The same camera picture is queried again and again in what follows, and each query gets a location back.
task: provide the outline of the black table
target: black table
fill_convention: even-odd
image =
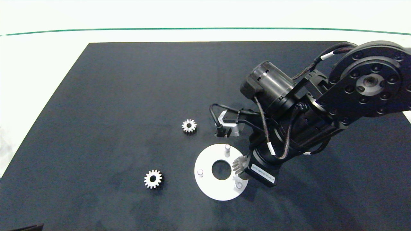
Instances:
[[[248,150],[247,135],[213,136],[208,106],[256,109],[239,87],[258,63],[291,76],[334,43],[89,44],[1,179],[0,229],[410,229],[411,128],[402,113],[358,120],[321,154],[284,164],[274,188],[250,180],[238,198],[215,201],[196,185],[204,148]],[[327,74],[336,60],[318,68]],[[199,125],[193,136],[181,130],[188,118]],[[163,190],[144,187],[152,169],[164,172]]]

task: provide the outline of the spur gear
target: spur gear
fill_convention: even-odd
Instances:
[[[157,169],[151,170],[145,175],[144,183],[147,188],[155,189],[163,182],[161,179],[163,179],[163,177],[160,171],[157,171]]]
[[[196,132],[197,124],[194,120],[188,119],[182,123],[181,127],[186,134],[190,134]]]

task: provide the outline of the white floor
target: white floor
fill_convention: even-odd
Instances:
[[[341,7],[348,2],[362,10]],[[275,14],[244,17],[261,5],[275,9]],[[388,40],[411,47],[411,35],[298,29],[410,33],[411,24],[406,23],[410,8],[411,2],[407,1],[0,1],[0,22],[7,22],[0,24],[0,177],[89,42],[323,40],[362,44]],[[358,11],[372,14],[364,17]],[[89,28],[215,27],[296,29],[97,30],[8,35]],[[411,122],[411,112],[405,114]]]

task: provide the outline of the round flange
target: round flange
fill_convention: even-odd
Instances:
[[[228,201],[238,197],[247,186],[248,180],[238,177],[233,169],[227,179],[219,180],[212,173],[212,165],[222,160],[231,166],[240,156],[242,156],[241,152],[228,144],[218,143],[206,147],[197,157],[194,166],[194,177],[201,191],[218,201]]]

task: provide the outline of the white label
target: white label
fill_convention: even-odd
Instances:
[[[251,165],[251,169],[252,169],[254,172],[260,174],[262,177],[264,177],[265,179],[267,179],[268,181],[270,181],[271,183],[274,184],[274,182],[275,182],[275,177],[272,176],[272,175],[270,175],[268,172],[264,171],[263,169],[261,169],[260,167],[258,167],[258,166],[255,165],[255,164],[252,164],[252,165]]]

